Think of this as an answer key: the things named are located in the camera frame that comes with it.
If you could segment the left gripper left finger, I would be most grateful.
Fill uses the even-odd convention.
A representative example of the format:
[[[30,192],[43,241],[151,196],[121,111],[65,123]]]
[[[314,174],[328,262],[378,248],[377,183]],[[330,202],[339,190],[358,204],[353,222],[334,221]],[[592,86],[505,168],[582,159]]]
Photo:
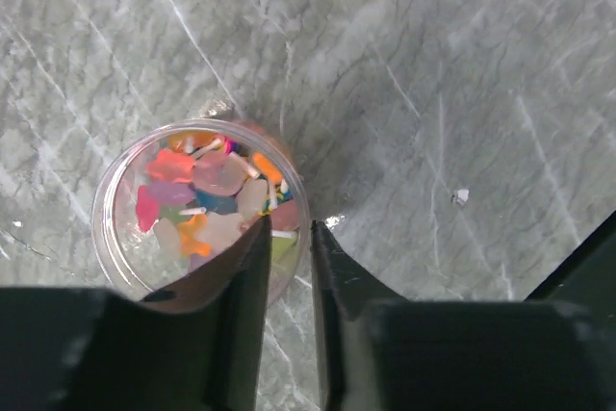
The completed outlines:
[[[103,288],[1,292],[5,410],[251,410],[271,228],[140,301]]]

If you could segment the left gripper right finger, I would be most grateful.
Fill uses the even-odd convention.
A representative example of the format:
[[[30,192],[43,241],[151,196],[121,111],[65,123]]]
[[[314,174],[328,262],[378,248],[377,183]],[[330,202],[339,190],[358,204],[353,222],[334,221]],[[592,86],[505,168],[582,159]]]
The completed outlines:
[[[412,301],[311,227],[325,410],[611,410],[615,356],[562,301]]]

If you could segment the clear plastic jar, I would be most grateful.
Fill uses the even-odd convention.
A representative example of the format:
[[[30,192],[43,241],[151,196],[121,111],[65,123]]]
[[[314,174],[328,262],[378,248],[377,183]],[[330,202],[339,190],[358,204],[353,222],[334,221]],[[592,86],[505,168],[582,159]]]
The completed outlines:
[[[201,118],[152,131],[107,168],[91,213],[107,279],[141,297],[218,258],[271,220],[269,301],[308,252],[310,214],[288,150],[260,127]]]

